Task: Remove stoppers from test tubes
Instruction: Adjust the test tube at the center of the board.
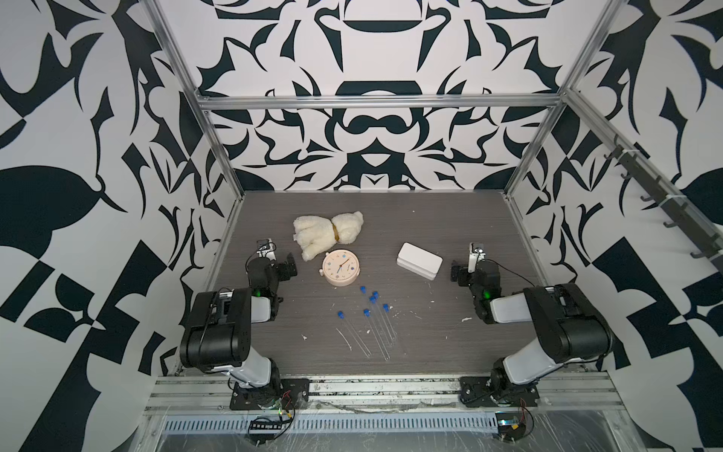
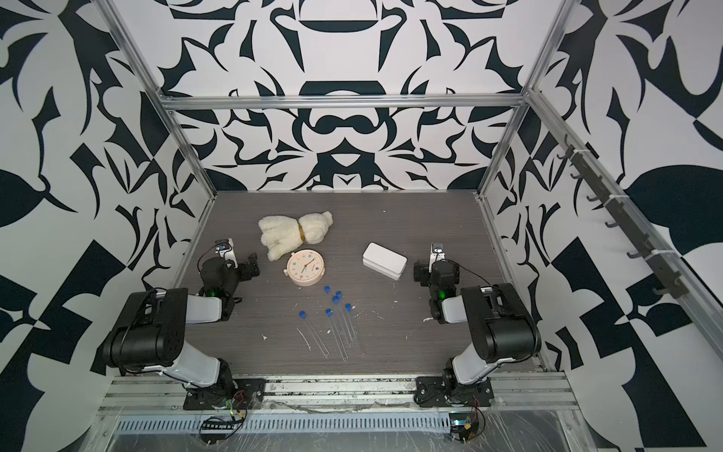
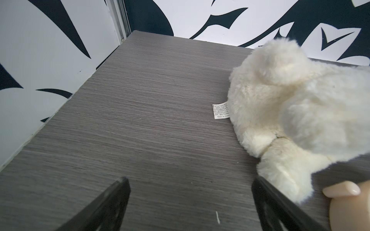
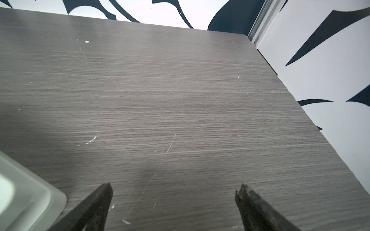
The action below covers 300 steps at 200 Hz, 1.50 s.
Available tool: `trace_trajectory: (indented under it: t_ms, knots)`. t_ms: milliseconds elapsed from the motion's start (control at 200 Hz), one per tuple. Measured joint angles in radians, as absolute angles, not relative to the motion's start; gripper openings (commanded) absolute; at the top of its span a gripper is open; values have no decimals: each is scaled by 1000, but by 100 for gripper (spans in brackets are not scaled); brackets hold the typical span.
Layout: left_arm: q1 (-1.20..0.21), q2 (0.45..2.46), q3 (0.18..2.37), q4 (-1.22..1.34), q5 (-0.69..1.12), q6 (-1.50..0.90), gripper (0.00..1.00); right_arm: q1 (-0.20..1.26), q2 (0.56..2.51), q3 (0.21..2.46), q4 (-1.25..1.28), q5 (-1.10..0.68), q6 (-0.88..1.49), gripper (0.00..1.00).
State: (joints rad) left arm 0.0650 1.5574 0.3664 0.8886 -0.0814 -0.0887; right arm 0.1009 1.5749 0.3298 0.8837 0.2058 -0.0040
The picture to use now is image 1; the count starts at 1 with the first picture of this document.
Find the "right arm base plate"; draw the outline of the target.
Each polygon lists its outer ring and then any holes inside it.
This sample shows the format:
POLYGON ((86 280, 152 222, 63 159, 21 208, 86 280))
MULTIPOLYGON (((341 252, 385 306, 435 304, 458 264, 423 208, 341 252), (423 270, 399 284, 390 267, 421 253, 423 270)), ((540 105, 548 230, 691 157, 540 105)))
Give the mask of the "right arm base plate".
POLYGON ((461 377, 459 401, 467 408, 522 408, 538 406, 536 384, 516 385, 506 377, 461 377))

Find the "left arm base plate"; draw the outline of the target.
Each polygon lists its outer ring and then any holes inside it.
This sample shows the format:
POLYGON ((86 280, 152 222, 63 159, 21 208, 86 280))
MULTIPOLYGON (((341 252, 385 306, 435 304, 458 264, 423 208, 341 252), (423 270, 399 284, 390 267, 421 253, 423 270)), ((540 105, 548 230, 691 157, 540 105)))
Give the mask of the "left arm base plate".
POLYGON ((291 411, 308 401, 310 383, 308 379, 281 379, 263 387, 251 387, 234 382, 230 410, 291 411))

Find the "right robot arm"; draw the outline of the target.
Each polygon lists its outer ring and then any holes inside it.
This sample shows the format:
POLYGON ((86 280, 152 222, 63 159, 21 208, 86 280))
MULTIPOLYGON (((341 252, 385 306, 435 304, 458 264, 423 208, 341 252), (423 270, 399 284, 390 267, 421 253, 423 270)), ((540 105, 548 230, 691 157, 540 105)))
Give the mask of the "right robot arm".
POLYGON ((489 259, 468 266, 454 262, 450 280, 470 289, 484 323, 530 323, 536 338, 497 360, 489 376, 459 379, 459 399, 471 408, 532 403, 542 378, 570 363, 598 362, 615 344, 607 321, 576 284, 530 286, 504 296, 499 269, 489 259))

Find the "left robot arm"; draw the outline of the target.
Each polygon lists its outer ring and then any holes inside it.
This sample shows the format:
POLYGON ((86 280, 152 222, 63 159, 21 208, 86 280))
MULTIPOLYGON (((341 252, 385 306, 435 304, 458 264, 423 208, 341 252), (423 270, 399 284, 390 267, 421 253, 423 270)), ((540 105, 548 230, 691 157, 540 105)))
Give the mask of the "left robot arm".
POLYGON ((282 395, 279 369, 252 346, 252 325, 276 319, 279 286, 297 276, 292 254, 284 261, 257 256, 246 266, 249 285, 197 295, 180 343, 184 368, 224 375, 239 393, 282 395))

